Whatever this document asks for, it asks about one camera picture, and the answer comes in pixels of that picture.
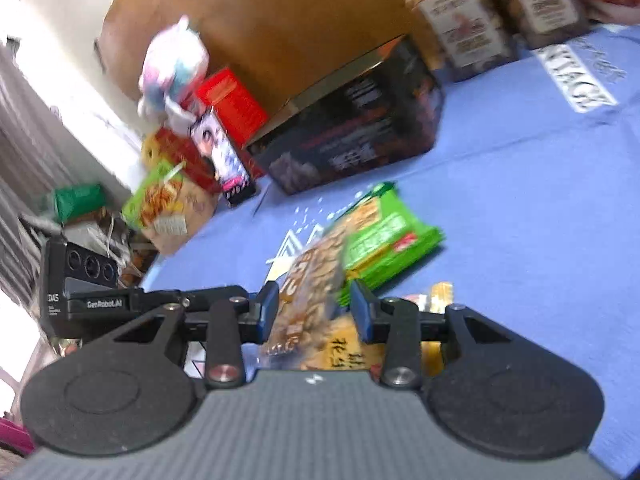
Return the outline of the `person's left hand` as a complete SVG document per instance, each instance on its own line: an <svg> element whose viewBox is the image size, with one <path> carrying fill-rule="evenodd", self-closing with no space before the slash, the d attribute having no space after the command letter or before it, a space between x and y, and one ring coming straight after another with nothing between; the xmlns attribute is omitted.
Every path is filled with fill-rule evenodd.
<svg viewBox="0 0 640 480"><path fill-rule="evenodd" d="M82 341L76 339L60 339L58 341L58 353L60 356L69 356L82 347Z"/></svg>

